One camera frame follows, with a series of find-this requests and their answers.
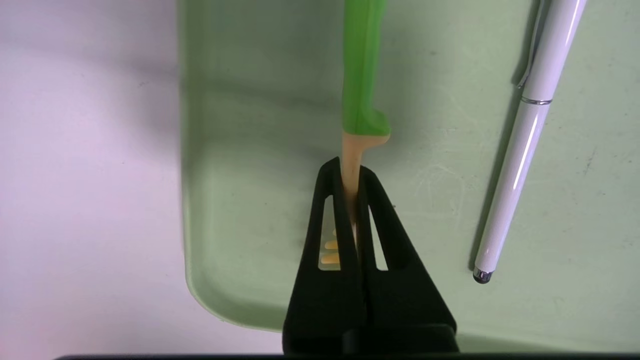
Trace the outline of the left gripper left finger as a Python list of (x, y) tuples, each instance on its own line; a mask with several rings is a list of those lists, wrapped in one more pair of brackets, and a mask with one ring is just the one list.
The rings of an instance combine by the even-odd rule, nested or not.
[[(325, 201), (333, 199), (339, 270), (320, 269)], [(317, 174), (301, 261), (282, 328), (286, 356), (333, 356), (345, 351), (345, 335), (366, 318), (361, 265), (346, 209), (341, 164), (335, 157)]]

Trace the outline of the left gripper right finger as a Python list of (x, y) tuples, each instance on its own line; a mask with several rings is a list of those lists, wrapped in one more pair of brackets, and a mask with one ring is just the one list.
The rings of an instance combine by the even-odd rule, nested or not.
[(357, 352), (398, 356), (458, 353), (457, 322), (382, 183), (368, 168), (360, 171), (357, 205), (365, 297)]

